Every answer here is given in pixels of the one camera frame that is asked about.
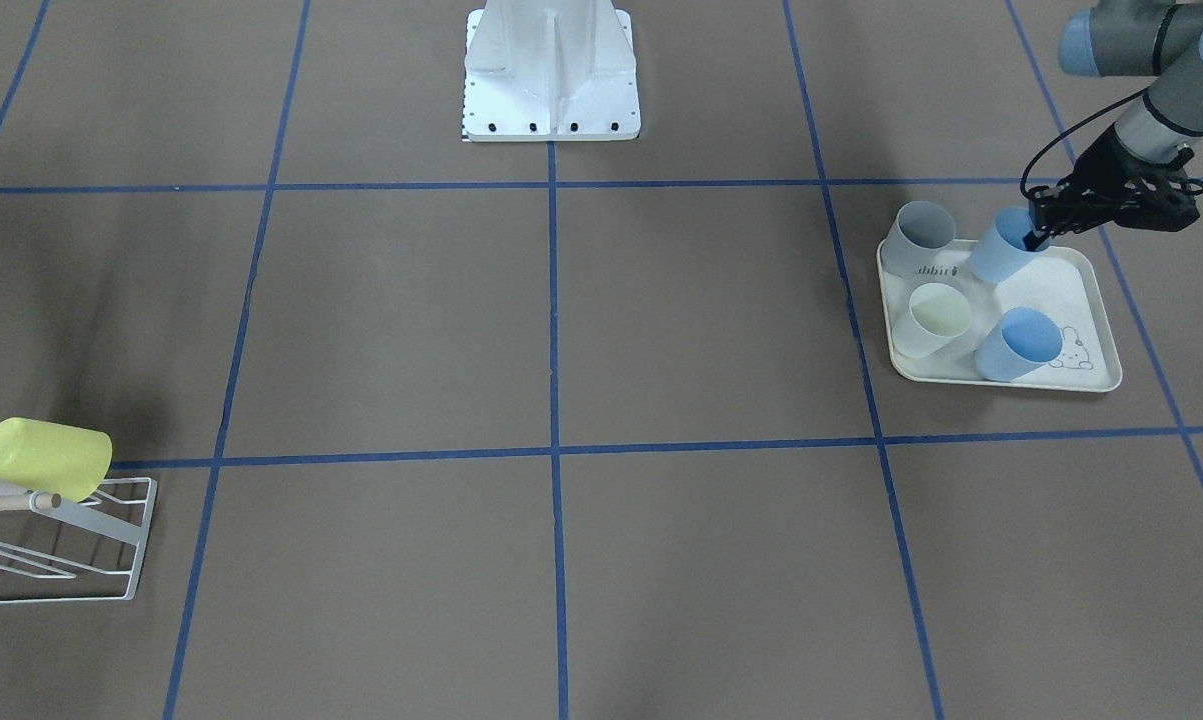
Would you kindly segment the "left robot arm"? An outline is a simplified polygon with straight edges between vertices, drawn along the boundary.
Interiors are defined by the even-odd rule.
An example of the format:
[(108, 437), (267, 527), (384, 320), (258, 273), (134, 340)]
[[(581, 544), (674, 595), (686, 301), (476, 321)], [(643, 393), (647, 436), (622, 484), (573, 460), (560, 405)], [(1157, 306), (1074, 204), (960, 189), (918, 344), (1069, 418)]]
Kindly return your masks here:
[(1072, 76), (1148, 77), (1110, 105), (1116, 119), (1054, 184), (1023, 188), (1030, 228), (1023, 245), (1104, 224), (1178, 232), (1201, 218), (1203, 182), (1187, 174), (1203, 138), (1203, 1), (1100, 1), (1072, 14), (1057, 46)]

